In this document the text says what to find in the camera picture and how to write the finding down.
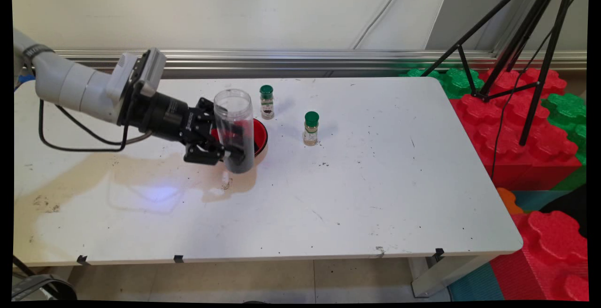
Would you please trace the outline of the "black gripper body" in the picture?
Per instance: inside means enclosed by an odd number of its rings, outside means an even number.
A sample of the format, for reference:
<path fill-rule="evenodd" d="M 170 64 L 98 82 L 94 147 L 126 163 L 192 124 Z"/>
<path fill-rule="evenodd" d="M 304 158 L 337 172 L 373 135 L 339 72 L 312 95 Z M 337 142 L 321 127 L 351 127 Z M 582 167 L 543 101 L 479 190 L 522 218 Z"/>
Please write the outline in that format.
<path fill-rule="evenodd" d="M 186 102 L 159 92 L 144 96 L 139 88 L 130 88 L 126 93 L 117 123 L 182 145 L 218 142 L 212 135 L 216 117 L 197 118 L 195 107 Z"/>

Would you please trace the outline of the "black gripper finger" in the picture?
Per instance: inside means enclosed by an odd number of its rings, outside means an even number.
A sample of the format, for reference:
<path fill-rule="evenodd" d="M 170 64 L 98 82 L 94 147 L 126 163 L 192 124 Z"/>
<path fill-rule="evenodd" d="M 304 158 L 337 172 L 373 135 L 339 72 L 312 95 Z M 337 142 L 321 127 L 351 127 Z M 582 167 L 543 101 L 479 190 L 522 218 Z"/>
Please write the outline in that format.
<path fill-rule="evenodd" d="M 235 164 L 241 163 L 247 154 L 235 146 L 224 146 L 219 142 L 189 143 L 183 161 L 191 164 L 216 165 L 219 161 L 231 159 Z"/>
<path fill-rule="evenodd" d="M 197 118 L 214 118 L 214 104 L 206 98 L 200 98 L 195 106 L 195 115 Z"/>

